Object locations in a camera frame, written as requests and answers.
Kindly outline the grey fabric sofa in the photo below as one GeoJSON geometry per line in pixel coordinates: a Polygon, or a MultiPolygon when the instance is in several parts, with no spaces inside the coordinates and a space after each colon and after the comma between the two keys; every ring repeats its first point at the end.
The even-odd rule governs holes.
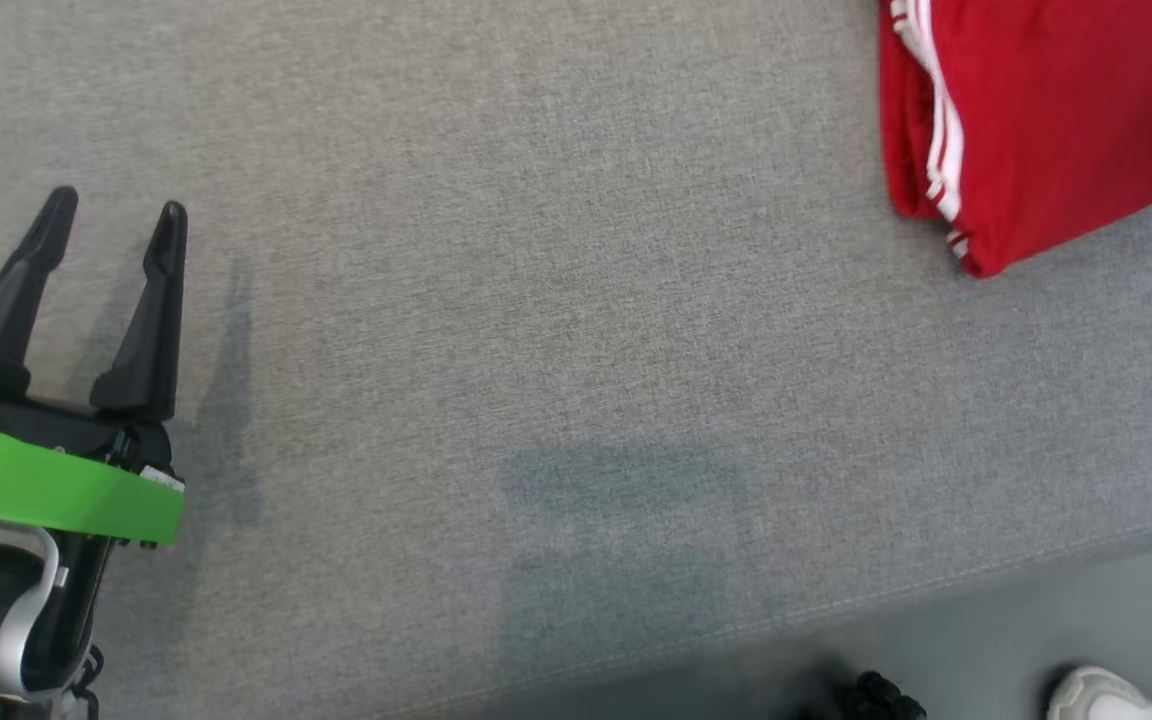
{"type": "Polygon", "coordinates": [[[86,400],[189,214],[103,720],[425,720],[1152,546],[1152,210],[893,213],[877,0],[0,0],[0,268],[86,400]]]}

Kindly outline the black rubber wheel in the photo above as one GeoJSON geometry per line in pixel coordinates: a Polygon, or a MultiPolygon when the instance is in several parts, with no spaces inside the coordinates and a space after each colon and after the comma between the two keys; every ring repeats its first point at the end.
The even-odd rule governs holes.
{"type": "Polygon", "coordinates": [[[835,680],[794,720],[929,720],[919,702],[877,670],[835,680]]]}

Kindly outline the red shirt with white sleeves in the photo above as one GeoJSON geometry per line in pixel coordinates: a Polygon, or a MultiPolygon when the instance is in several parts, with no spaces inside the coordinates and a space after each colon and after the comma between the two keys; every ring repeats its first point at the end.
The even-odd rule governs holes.
{"type": "Polygon", "coordinates": [[[1152,205],[1152,0],[876,0],[897,214],[977,278],[1152,205]]]}

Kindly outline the white shoe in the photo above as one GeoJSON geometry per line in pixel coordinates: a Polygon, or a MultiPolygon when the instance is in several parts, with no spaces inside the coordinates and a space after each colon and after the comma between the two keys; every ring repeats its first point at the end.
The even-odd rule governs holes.
{"type": "Polygon", "coordinates": [[[1052,689],[1044,720],[1152,720],[1152,698],[1105,667],[1078,666],[1052,689]]]}

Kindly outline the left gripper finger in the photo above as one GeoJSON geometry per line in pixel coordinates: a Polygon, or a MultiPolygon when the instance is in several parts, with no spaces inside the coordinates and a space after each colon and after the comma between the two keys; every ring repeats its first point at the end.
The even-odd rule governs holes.
{"type": "Polygon", "coordinates": [[[26,395],[26,350],[46,283],[65,259],[78,202],[76,188],[52,190],[0,270],[0,396],[26,395]]]}
{"type": "Polygon", "coordinates": [[[101,414],[174,418],[187,247],[187,210],[179,200],[165,202],[143,256],[145,286],[131,324],[113,365],[97,377],[90,392],[90,406],[101,414]]]}

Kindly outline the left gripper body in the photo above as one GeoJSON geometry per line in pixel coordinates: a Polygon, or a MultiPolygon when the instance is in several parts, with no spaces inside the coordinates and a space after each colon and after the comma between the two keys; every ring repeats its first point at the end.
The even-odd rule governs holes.
{"type": "Polygon", "coordinates": [[[0,434],[132,473],[156,468],[179,477],[169,434],[156,416],[113,414],[50,397],[3,396],[0,434]]]}

